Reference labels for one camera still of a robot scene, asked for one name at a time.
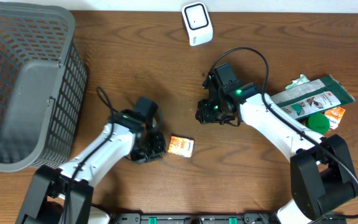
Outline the orange small box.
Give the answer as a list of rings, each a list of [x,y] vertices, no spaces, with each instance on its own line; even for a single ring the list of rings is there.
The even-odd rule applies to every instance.
[[[345,111],[346,110],[344,108],[338,106],[338,107],[331,108],[324,112],[324,115],[329,120],[329,127],[331,129],[336,129],[339,126],[339,123],[341,122]]]
[[[171,136],[168,153],[190,158],[194,149],[194,140],[178,136]]]

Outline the white teal wipes packet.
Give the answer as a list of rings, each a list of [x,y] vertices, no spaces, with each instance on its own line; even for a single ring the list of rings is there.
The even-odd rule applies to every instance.
[[[308,82],[310,82],[310,80],[304,74],[300,74],[300,76],[297,79],[292,80],[292,83],[287,85],[285,87],[285,89],[289,90],[289,89],[292,89],[292,88],[294,88],[296,86],[299,86],[299,85],[302,85],[302,84],[308,83]]]

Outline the green lid spice jar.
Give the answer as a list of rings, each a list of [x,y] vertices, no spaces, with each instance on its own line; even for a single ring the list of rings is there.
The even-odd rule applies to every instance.
[[[305,121],[305,126],[320,134],[325,134],[330,129],[329,119],[322,113],[309,116]]]

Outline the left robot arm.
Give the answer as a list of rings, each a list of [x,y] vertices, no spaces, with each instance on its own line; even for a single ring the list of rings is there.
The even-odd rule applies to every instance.
[[[158,108],[123,110],[79,155],[54,169],[35,172],[17,223],[111,223],[109,212],[92,203],[94,188],[123,158],[145,164],[162,158],[165,140]]]

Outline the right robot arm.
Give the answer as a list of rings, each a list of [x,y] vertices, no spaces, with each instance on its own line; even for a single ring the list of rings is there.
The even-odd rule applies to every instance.
[[[238,119],[263,134],[290,162],[292,199],[271,214],[255,217],[269,223],[345,223],[357,215],[333,211],[358,196],[358,178],[347,143],[312,131],[285,114],[256,84],[203,82],[201,124],[229,124]]]

